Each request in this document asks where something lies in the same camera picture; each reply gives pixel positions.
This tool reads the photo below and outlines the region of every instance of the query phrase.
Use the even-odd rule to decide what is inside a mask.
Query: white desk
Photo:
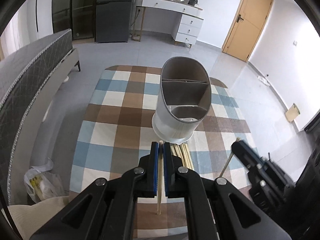
[[[137,17],[138,7],[143,8],[143,14],[140,34],[135,34],[135,23],[133,25],[133,41],[141,41],[145,8],[150,7],[179,12],[180,14],[178,14],[171,32],[172,38],[176,42],[190,44],[190,48],[191,45],[196,43],[203,23],[203,18],[201,18],[201,12],[203,10],[201,8],[170,0],[135,0],[135,5],[135,18]]]

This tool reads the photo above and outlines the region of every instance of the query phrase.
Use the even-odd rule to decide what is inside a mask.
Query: door lock
[[[237,23],[239,22],[239,20],[242,20],[242,21],[244,20],[244,19],[241,18],[241,14],[238,15]]]

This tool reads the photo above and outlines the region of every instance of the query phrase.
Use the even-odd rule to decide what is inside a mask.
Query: refrigerator
[[[96,42],[127,42],[132,0],[97,0]]]

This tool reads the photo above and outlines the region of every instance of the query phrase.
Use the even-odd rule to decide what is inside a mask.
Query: plaid tablecloth
[[[92,95],[80,129],[74,155],[70,198],[96,178],[119,178],[149,154],[151,142],[160,139],[151,119],[156,109],[161,68],[113,66],[107,68]],[[235,99],[219,80],[210,78],[212,107],[188,141],[195,170],[204,178],[219,176],[237,137],[255,147]],[[247,195],[249,182],[234,157],[224,177]],[[183,199],[162,194],[162,213],[156,198],[139,198],[134,237],[167,236],[187,232]]]

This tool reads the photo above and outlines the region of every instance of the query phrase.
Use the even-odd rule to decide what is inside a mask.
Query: metal screw
[[[227,180],[225,178],[217,178],[217,183],[219,185],[226,185],[227,184]]]
[[[96,185],[97,186],[103,186],[105,183],[106,183],[106,179],[104,179],[104,178],[98,178],[98,179],[96,179]]]
[[[260,186],[261,186],[261,187],[264,187],[265,185],[266,185],[266,182],[265,182],[264,180],[261,180],[261,181],[260,181]]]
[[[135,174],[142,174],[142,173],[144,173],[144,169],[142,168],[142,167],[136,167],[136,168],[134,168],[134,173]]]
[[[187,173],[188,170],[189,170],[188,168],[183,167],[183,166],[180,166],[180,167],[178,168],[178,171],[179,171],[180,173]]]

